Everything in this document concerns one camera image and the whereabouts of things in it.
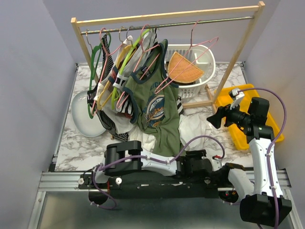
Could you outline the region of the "white tank top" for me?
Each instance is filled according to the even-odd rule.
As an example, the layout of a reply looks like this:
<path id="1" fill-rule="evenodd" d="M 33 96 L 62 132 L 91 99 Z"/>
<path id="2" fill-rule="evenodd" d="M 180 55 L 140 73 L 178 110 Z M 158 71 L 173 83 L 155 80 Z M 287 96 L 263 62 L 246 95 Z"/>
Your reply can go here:
<path id="1" fill-rule="evenodd" d="M 195 113 L 192 115 L 181 115 L 179 122 L 180 141 L 183 146 L 191 139 L 199 135 L 211 135 L 212 128 L 209 126 L 206 115 Z M 195 151 L 204 149 L 204 142 L 207 138 L 199 138 L 192 141 L 185 151 Z"/>

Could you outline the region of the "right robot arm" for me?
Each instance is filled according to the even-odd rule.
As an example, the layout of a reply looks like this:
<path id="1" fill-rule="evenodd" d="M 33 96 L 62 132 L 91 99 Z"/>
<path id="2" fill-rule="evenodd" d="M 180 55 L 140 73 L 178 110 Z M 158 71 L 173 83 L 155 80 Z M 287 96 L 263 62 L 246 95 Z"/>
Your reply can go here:
<path id="1" fill-rule="evenodd" d="M 222 172 L 219 181 L 225 187 L 235 187 L 243 221 L 276 229 L 292 210 L 292 203 L 284 198 L 277 178 L 274 131 L 266 125 L 269 101 L 253 97 L 248 111 L 242 112 L 240 102 L 243 98 L 242 94 L 234 95 L 231 104 L 220 106 L 207 121 L 220 128 L 222 118 L 225 118 L 226 127 L 235 124 L 244 133 L 252 154 L 254 182 L 240 168 Z"/>

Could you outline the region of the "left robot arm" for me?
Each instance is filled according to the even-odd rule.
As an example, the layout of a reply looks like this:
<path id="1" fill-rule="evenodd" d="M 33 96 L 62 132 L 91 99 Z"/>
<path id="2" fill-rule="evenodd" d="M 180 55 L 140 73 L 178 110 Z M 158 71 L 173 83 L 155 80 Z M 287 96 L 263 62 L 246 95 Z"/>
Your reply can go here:
<path id="1" fill-rule="evenodd" d="M 164 177 L 189 179 L 208 175 L 213 171 L 211 159 L 205 151 L 191 151 L 184 156 L 161 156 L 142 148 L 140 141 L 110 144 L 106 147 L 104 159 L 90 175 L 89 183 L 102 188 L 110 177 L 122 177 L 131 173 L 150 171 Z"/>

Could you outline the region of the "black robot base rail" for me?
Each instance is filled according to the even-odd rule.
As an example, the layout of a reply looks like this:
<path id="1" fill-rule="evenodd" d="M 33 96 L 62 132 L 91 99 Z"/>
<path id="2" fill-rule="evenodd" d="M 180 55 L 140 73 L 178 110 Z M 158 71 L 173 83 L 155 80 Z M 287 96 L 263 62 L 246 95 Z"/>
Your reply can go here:
<path id="1" fill-rule="evenodd" d="M 220 198 L 236 203 L 239 195 L 228 180 L 226 167 L 208 173 L 202 170 L 188 177 L 165 177 L 157 172 L 138 171 L 124 176 L 104 177 L 102 174 L 83 174 L 79 189 L 92 190 L 90 199 L 170 199 Z"/>

